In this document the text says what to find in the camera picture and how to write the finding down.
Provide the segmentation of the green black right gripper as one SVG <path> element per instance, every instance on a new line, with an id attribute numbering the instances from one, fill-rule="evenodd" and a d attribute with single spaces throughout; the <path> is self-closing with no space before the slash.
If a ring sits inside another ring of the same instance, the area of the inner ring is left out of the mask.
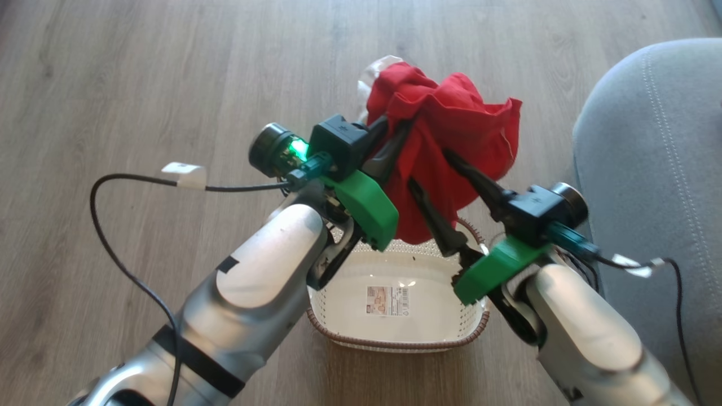
<path id="1" fill-rule="evenodd" d="M 505 239 L 487 254 L 468 246 L 468 239 L 436 210 L 430 196 L 413 178 L 408 190 L 443 257 L 459 255 L 460 273 L 453 279 L 456 297 L 470 305 L 513 279 L 553 246 L 588 257 L 588 241 L 575 229 L 588 218 L 583 196 L 567 183 L 552 188 L 531 186 L 525 193 L 501 187 L 451 149 L 444 159 L 479 195 L 491 218 L 502 223 Z"/>

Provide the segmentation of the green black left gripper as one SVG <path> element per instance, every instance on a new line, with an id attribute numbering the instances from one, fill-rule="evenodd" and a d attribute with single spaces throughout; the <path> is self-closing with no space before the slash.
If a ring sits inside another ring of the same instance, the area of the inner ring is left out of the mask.
<path id="1" fill-rule="evenodd" d="M 309 140 L 269 123 L 252 142 L 249 162 L 265 176 L 283 180 L 287 192 L 320 182 L 322 198 L 338 201 L 362 239 L 382 251 L 395 236 L 399 212 L 380 182 L 394 172 L 414 123 L 401 121 L 386 140 L 386 115 L 364 125 L 337 114 L 316 124 Z"/>

